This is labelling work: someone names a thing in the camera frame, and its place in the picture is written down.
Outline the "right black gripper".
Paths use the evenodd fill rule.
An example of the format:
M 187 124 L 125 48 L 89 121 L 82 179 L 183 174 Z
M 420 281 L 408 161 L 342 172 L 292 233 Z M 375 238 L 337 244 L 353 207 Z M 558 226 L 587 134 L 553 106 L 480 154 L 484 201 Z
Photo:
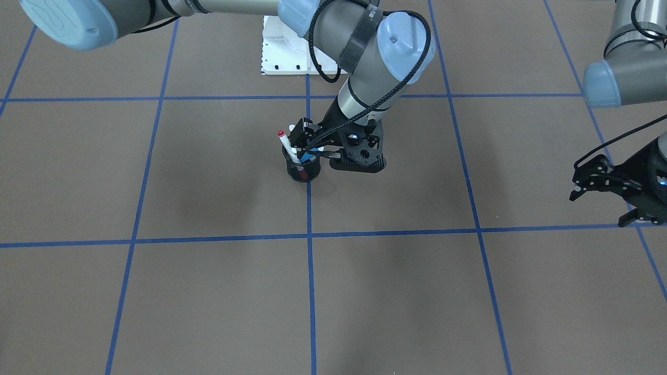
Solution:
M 313 122 L 307 117 L 302 117 L 298 123 L 295 125 L 289 126 L 288 138 L 291 142 L 291 146 L 295 147 L 298 152 L 298 156 L 302 157 L 305 152 L 310 151 L 311 149 L 318 149 L 318 156 L 321 157 L 341 157 L 342 154 L 340 151 L 326 151 L 324 147 L 314 148 L 310 146 L 312 140 L 315 136 L 321 131 L 322 127 L 313 124 Z

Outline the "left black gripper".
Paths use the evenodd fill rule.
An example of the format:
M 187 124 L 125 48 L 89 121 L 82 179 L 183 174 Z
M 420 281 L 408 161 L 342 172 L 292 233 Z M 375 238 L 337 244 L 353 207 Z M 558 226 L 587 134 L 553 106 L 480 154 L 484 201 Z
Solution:
M 665 223 L 665 157 L 658 141 L 648 143 L 622 164 L 606 164 L 612 176 L 611 191 L 634 207 L 619 217 L 619 225 L 635 221 Z

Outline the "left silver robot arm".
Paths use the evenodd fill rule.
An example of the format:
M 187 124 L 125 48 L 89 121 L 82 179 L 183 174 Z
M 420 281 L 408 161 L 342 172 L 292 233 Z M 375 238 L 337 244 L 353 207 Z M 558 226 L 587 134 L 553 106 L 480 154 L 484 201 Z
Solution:
M 584 97 L 593 108 L 662 102 L 666 98 L 665 1 L 617 1 L 603 59 L 586 68 Z M 575 201 L 612 192 L 631 204 L 619 226 L 665 224 L 665 134 L 615 165 L 594 148 L 574 164 Z

